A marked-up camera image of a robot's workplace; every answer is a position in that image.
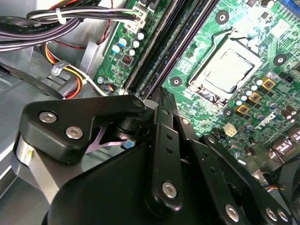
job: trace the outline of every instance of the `cpu socket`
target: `cpu socket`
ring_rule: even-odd
[[[263,64],[259,55],[243,43],[227,34],[211,51],[189,82],[198,88],[200,96],[225,105]]]

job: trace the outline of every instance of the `white connector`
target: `white connector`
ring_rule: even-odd
[[[148,10],[145,9],[144,7],[138,5],[138,6],[133,6],[133,10],[136,10],[139,12],[139,15],[136,16],[136,19],[134,21],[130,21],[124,25],[124,27],[133,32],[137,33],[139,29],[144,28],[146,24],[146,18],[147,18],[147,12]]]
[[[233,137],[237,131],[234,127],[234,125],[232,125],[231,123],[227,123],[224,127],[223,127],[224,131],[225,131],[225,134],[230,136],[230,137]]]

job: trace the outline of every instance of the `screw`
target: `screw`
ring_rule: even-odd
[[[104,83],[104,79],[103,79],[102,77],[99,77],[99,78],[97,79],[97,83],[98,83],[98,84],[103,84],[103,83]]]
[[[182,122],[185,124],[185,125],[189,125],[189,121],[185,118],[182,118]]]
[[[278,209],[277,212],[284,221],[287,222],[289,220],[288,217],[286,216],[286,214],[281,209]]]
[[[277,216],[275,215],[275,213],[274,213],[271,209],[266,208],[266,212],[267,212],[268,216],[269,216],[272,220],[277,221]]]
[[[240,219],[240,216],[238,212],[235,210],[235,208],[229,204],[225,206],[225,210],[227,212],[227,215],[234,221],[238,222]]]
[[[163,192],[168,198],[175,198],[177,196],[176,187],[170,182],[163,183]]]
[[[66,129],[66,135],[71,139],[78,140],[83,137],[83,131],[79,127],[69,127]]]
[[[213,143],[213,144],[216,143],[215,140],[214,140],[212,137],[208,137],[208,140],[209,140],[211,143]]]
[[[137,107],[143,107],[144,106],[144,104],[141,101],[137,100],[137,99],[133,100],[133,104],[135,104]]]
[[[57,117],[52,112],[42,112],[39,115],[39,119],[44,123],[54,123],[57,120]]]

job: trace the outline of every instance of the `green circuit board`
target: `green circuit board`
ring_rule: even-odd
[[[145,52],[147,44],[150,42],[151,36],[154,33],[159,21],[165,14],[165,11],[170,2],[171,0],[161,0],[156,10],[151,11],[141,5],[137,0],[130,1],[128,8],[138,6],[147,13],[147,17],[145,19],[146,24],[143,27],[143,30],[146,32],[146,38],[140,41],[140,47],[135,49],[135,56],[130,56],[129,50],[133,48],[133,41],[137,40],[137,34],[126,29],[126,25],[124,23],[120,23],[108,48],[108,52],[105,55],[102,65],[100,66],[96,74],[96,82],[99,77],[102,77],[104,79],[104,83],[110,83],[116,86],[116,90],[114,93],[123,94],[121,88],[123,87],[126,79],[129,77],[131,72],[137,66],[140,57]],[[125,47],[119,45],[119,40],[121,38],[127,41],[127,45]],[[120,46],[119,53],[114,53],[112,51],[114,45]],[[124,56],[128,56],[131,58],[130,65],[124,63]]]
[[[225,24],[216,22],[217,13],[221,10],[229,14]],[[248,40],[255,41],[262,65],[239,90],[236,90],[224,107],[219,107],[191,91],[188,82],[208,58],[213,42],[218,45],[226,31],[233,30],[243,34]],[[283,63],[280,60],[280,65],[274,62],[279,55],[283,55],[284,58]],[[192,122],[198,136],[211,134],[213,128],[223,130],[227,123],[237,128],[250,122],[255,127],[253,131],[245,129],[233,137],[228,136],[221,140],[236,158],[244,159],[246,154],[243,148],[249,145],[249,136],[256,142],[261,141],[264,145],[270,146],[283,132],[297,123],[297,121],[291,123],[284,118],[281,111],[287,105],[297,111],[300,109],[300,73],[295,69],[299,62],[300,19],[278,1],[275,1],[273,7],[267,8],[262,7],[261,2],[256,0],[220,0],[163,83],[163,87],[175,95],[180,114]],[[283,78],[281,72],[285,72],[288,77]],[[261,96],[260,100],[256,103],[249,99],[243,102],[249,111],[245,115],[241,114],[237,112],[239,106],[236,105],[235,99],[245,87],[254,82],[256,77],[269,79],[274,82],[274,86],[270,90],[260,86],[255,91]],[[179,86],[174,85],[173,78],[180,78]],[[276,102],[278,108],[271,109],[268,106],[270,101]],[[233,113],[230,116],[224,115],[226,109],[232,109]],[[255,117],[256,113],[261,113],[266,119],[259,121]]]

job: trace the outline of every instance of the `motherboard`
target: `motherboard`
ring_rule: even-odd
[[[221,0],[163,84],[197,135],[214,133],[236,158],[271,147],[300,109],[300,19],[263,3]]]
[[[130,2],[146,15],[141,16],[145,25],[136,30],[126,24],[118,27],[96,77],[99,86],[141,99],[150,98],[155,85],[167,88],[196,134],[213,134],[237,159],[250,155],[250,147],[257,142],[284,154],[293,144],[291,140],[300,139],[297,2],[215,0],[209,1],[210,8],[201,6],[194,11],[191,4],[151,68],[138,75],[141,85],[130,92],[126,83],[132,71],[144,63],[139,59],[149,50],[171,5],[167,0],[153,2],[155,9],[143,1]],[[197,29],[191,21],[184,22],[189,13],[199,20]],[[180,30],[181,39],[177,38]],[[178,43],[183,42],[188,44],[178,54]],[[172,57],[174,63],[168,67]]]

